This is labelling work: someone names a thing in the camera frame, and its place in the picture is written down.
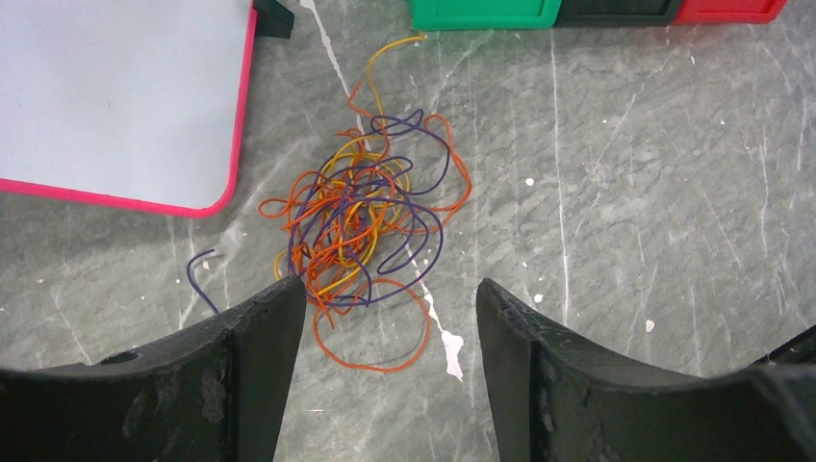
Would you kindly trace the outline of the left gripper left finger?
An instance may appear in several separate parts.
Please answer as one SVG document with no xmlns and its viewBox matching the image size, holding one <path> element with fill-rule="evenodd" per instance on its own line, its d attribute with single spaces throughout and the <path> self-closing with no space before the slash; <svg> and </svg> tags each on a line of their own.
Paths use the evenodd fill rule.
<svg viewBox="0 0 816 462">
<path fill-rule="evenodd" d="M 289 276 L 93 365 L 1 372 L 5 461 L 270 461 L 301 341 Z"/>
</svg>

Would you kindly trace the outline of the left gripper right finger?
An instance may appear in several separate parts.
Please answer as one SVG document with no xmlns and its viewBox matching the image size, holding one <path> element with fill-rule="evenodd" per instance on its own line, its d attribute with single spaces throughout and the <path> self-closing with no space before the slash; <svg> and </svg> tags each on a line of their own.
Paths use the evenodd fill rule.
<svg viewBox="0 0 816 462">
<path fill-rule="evenodd" d="M 811 461 L 815 332 L 702 378 L 600 346 L 491 279 L 476 314 L 503 461 Z"/>
</svg>

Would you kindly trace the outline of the pink framed whiteboard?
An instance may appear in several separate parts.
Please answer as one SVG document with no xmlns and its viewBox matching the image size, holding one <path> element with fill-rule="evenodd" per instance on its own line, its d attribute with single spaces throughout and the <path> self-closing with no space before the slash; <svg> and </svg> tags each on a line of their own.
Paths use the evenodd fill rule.
<svg viewBox="0 0 816 462">
<path fill-rule="evenodd" d="M 5 1 L 1 189 L 186 218 L 236 188 L 254 41 L 276 1 Z"/>
</svg>

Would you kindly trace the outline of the black plastic bin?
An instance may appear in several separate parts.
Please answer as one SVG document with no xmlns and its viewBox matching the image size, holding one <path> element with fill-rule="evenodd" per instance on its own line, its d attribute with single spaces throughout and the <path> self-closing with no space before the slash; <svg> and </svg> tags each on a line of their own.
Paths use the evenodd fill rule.
<svg viewBox="0 0 816 462">
<path fill-rule="evenodd" d="M 682 4 L 682 0 L 563 0 L 554 26 L 666 26 Z"/>
</svg>

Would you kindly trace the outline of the green plastic bin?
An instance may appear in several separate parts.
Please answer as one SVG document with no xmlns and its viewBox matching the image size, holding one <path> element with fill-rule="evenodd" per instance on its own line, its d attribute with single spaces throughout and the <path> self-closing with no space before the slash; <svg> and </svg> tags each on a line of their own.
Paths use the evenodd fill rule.
<svg viewBox="0 0 816 462">
<path fill-rule="evenodd" d="M 422 31 L 546 29 L 561 0 L 411 0 L 412 27 Z"/>
</svg>

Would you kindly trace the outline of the red plastic bin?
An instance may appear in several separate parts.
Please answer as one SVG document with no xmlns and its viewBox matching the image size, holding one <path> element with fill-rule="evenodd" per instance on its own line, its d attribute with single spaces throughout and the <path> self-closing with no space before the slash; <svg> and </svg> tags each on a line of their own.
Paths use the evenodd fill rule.
<svg viewBox="0 0 816 462">
<path fill-rule="evenodd" d="M 677 25 L 767 24 L 786 0 L 685 0 L 674 19 Z"/>
</svg>

